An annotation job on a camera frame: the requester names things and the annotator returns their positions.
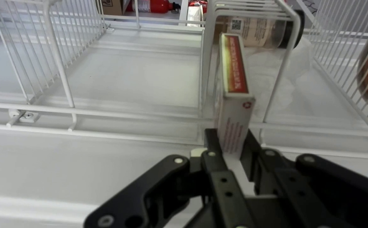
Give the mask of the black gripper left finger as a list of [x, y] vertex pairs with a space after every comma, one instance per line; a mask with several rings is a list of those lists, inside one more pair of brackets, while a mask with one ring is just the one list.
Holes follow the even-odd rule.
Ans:
[[197, 156], [170, 155], [92, 212], [84, 228], [164, 228], [193, 198], [202, 208], [186, 228], [253, 228], [253, 218], [227, 168], [217, 131], [206, 130]]

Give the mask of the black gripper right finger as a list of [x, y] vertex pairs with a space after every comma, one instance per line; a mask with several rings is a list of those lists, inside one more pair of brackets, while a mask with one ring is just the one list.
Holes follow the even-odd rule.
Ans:
[[293, 160], [249, 133], [241, 165], [258, 228], [368, 228], [368, 178], [314, 154]]

